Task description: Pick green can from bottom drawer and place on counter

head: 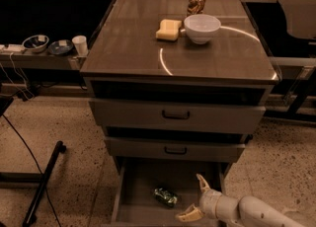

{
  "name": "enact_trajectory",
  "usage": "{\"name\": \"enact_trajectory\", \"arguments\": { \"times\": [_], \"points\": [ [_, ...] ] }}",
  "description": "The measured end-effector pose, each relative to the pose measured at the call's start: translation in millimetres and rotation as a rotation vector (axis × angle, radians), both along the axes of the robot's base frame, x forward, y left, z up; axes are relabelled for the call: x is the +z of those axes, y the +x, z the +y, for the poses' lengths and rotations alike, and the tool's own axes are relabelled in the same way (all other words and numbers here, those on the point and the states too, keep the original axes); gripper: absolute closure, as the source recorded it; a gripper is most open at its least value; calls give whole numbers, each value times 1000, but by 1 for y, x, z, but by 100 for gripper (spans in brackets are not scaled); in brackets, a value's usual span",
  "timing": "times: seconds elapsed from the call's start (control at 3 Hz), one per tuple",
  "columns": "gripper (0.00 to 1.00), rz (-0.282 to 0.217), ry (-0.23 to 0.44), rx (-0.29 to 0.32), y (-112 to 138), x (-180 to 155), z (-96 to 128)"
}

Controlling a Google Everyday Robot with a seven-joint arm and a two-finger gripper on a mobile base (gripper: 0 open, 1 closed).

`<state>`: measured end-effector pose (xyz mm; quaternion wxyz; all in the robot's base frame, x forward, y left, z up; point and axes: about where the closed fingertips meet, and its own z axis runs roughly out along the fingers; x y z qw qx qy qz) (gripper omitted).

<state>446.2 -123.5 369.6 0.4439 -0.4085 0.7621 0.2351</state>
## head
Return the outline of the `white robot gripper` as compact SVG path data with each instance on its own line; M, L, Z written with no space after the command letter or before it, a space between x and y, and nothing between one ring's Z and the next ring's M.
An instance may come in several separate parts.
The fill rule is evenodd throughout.
M210 189L208 182L201 174L197 174L197 179L200 191L203 192L199 200L200 209L192 204L185 211L176 215L177 220L181 222L194 222L201 220L204 216L220 221L238 221L240 219L238 210L239 201L236 198Z

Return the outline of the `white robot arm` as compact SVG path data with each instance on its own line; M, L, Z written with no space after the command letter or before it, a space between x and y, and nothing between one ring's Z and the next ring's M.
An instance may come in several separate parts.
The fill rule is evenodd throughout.
M197 174L201 197L199 205L190 205L176 215L181 222L216 219L229 227L305 227L254 196L236 199L212 189L206 179Z

